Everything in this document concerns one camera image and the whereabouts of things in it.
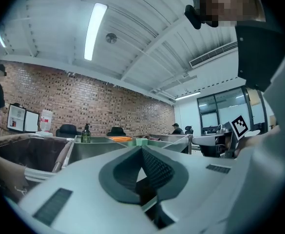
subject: orange object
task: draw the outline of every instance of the orange object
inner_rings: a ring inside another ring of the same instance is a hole
[[[132,140],[130,137],[111,137],[110,139],[114,140],[115,142],[128,142]]]

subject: brick wall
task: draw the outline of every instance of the brick wall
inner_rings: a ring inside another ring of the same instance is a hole
[[[51,132],[62,124],[73,124],[79,131],[90,124],[93,136],[106,136],[113,126],[129,135],[171,133],[172,106],[128,89],[82,75],[68,76],[64,71],[18,62],[0,62],[8,76],[2,82],[5,101],[41,113],[53,114]],[[1,132],[7,115],[1,114]]]

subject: smoke detector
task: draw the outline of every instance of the smoke detector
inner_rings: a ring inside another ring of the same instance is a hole
[[[117,36],[116,36],[116,34],[109,33],[109,34],[107,34],[105,39],[107,40],[108,43],[114,44],[117,41]]]

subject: air conditioning vent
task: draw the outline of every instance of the air conditioning vent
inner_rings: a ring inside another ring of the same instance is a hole
[[[219,48],[216,48],[210,52],[208,52],[207,54],[204,54],[198,58],[195,58],[194,60],[190,61],[190,66],[191,68],[197,68],[199,66],[201,66],[202,62],[207,62],[211,59],[214,59],[216,58],[217,56],[219,55],[225,55],[225,54],[228,54],[231,52],[231,50],[234,50],[238,47],[238,42],[235,41],[235,42],[231,42],[231,43],[228,43],[224,46],[221,46]]]

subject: stainless steel sink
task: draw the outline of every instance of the stainless steel sink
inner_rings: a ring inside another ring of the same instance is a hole
[[[68,159],[68,165],[122,148],[126,148],[126,146],[119,143],[74,143]]]
[[[81,143],[81,136],[76,136],[75,143]],[[108,137],[90,137],[90,143],[114,143]]]
[[[121,144],[127,146],[127,147],[131,147],[131,146],[136,146],[136,140],[133,139],[132,141],[128,141],[128,142],[121,142]],[[148,145],[149,146],[157,146],[157,147],[165,147],[170,145],[171,142],[165,142],[165,141],[157,141],[157,140],[149,140],[148,139]]]

